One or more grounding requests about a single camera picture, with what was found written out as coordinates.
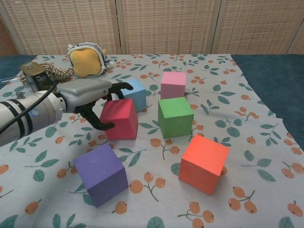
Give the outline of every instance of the green cube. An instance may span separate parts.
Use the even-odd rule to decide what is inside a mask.
[[[158,101],[158,122],[163,138],[191,134],[194,112],[185,97]]]

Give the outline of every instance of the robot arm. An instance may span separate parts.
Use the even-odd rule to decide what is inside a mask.
[[[109,81],[82,78],[57,85],[41,103],[0,134],[0,146],[52,125],[61,120],[63,113],[80,113],[96,129],[105,131],[113,123],[102,123],[93,112],[100,98],[112,100],[112,93],[123,99],[121,89],[132,90],[126,82],[112,84]],[[0,102],[0,128],[36,102],[46,91],[38,91],[28,97]]]

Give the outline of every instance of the wicker screen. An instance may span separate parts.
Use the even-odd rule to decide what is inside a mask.
[[[68,44],[82,42],[120,53],[112,0],[2,1],[27,54],[66,54]]]
[[[0,18],[0,57],[6,55],[17,55],[18,51]]]
[[[223,0],[213,53],[286,54],[304,0]]]
[[[294,48],[292,49],[292,54],[304,54],[304,23],[302,24],[303,29],[297,42],[295,43]]]
[[[127,54],[210,52],[220,1],[121,1]]]

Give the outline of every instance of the tin can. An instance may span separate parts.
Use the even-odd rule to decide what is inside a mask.
[[[24,73],[34,92],[48,90],[52,86],[52,81],[42,65],[29,62],[21,65],[20,70]]]

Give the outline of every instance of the yellow plush toy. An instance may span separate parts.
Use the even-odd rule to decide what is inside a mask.
[[[78,77],[99,76],[112,64],[106,61],[106,50],[94,43],[70,44],[67,54]]]

